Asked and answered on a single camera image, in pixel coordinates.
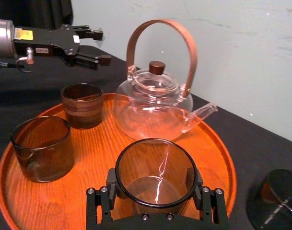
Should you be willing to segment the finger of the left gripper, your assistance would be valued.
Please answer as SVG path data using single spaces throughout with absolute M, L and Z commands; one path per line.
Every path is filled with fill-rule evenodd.
M 103 31 L 91 30 L 88 25 L 73 26 L 72 28 L 80 39 L 91 38 L 96 41 L 102 41 L 103 39 Z
M 109 66 L 111 55 L 91 55 L 83 52 L 77 52 L 76 55 L 66 55 L 65 61 L 68 66 L 78 66 L 87 69 L 97 70 L 98 66 Z

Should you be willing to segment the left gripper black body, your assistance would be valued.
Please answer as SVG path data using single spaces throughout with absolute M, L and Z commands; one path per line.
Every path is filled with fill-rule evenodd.
M 34 56 L 76 55 L 80 45 L 79 36 L 68 24 L 55 30 L 16 27 L 13 41 L 16 53 L 23 55 L 21 60 L 30 65 L 34 63 Z

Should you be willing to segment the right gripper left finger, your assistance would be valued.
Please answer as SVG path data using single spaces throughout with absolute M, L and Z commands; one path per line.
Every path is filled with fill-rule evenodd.
M 86 190 L 86 226 L 97 226 L 97 207 L 101 207 L 101 224 L 113 221 L 111 211 L 114 209 L 117 196 L 117 180 L 115 168 L 108 171 L 106 185 L 96 190 L 90 187 Z

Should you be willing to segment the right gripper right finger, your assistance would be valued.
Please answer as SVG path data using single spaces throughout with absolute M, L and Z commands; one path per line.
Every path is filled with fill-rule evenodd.
M 189 198 L 193 199 L 195 209 L 199 211 L 199 219 L 188 218 L 186 224 L 189 226 L 228 226 L 224 191 L 221 188 L 211 190 L 204 186 L 199 171 L 188 168 L 186 185 L 191 179 L 194 180 L 194 184 Z

